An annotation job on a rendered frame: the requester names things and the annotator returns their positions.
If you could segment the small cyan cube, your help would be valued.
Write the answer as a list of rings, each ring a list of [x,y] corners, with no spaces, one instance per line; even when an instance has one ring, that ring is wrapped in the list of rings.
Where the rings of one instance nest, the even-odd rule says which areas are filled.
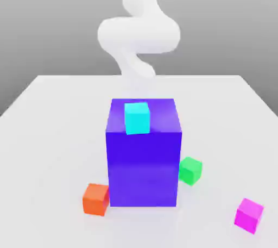
[[[150,110],[147,102],[125,103],[124,124],[127,135],[150,133]]]

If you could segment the small green cube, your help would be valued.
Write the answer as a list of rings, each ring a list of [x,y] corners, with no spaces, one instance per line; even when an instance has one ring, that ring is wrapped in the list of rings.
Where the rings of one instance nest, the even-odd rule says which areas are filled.
[[[201,177],[203,163],[192,157],[184,158],[179,165],[179,180],[193,186]]]

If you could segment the small orange cube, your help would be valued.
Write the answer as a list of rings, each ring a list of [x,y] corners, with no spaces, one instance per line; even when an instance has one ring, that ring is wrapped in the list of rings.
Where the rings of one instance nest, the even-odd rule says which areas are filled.
[[[109,205],[109,186],[89,183],[83,194],[85,214],[104,216]]]

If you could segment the small magenta cube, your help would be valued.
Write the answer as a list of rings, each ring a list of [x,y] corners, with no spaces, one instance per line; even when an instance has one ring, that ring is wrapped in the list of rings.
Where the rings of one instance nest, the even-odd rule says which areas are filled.
[[[263,205],[244,198],[236,210],[234,224],[251,234],[255,234],[263,210]]]

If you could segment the large purple box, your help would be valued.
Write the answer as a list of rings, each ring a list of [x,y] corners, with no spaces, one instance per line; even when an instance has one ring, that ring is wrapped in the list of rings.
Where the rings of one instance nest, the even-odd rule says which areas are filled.
[[[106,126],[110,205],[174,207],[177,201],[182,129],[172,98],[146,99],[150,133],[127,135],[124,105],[114,98]]]

